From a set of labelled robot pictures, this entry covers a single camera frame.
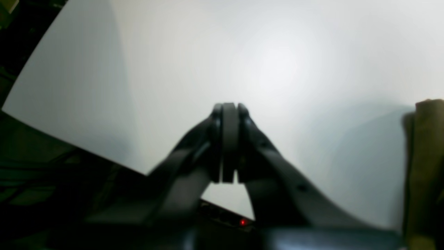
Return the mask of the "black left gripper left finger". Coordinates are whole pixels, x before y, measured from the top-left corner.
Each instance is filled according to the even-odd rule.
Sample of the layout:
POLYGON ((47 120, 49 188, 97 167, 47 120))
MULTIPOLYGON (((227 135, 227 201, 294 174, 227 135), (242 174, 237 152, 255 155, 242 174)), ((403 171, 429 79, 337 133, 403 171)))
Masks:
POLYGON ((87 222, 85 250, 193 249, 201 195, 218 181, 222 104, 193 127, 134 191, 87 222))

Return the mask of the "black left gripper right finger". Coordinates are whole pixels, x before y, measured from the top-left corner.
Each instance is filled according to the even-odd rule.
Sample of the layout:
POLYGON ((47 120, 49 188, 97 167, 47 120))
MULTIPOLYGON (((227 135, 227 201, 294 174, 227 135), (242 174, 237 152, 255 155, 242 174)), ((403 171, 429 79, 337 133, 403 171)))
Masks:
POLYGON ((251 202, 260 250, 404 250, 327 198, 255 125, 246 106, 222 105, 222 181, 238 174, 251 202))

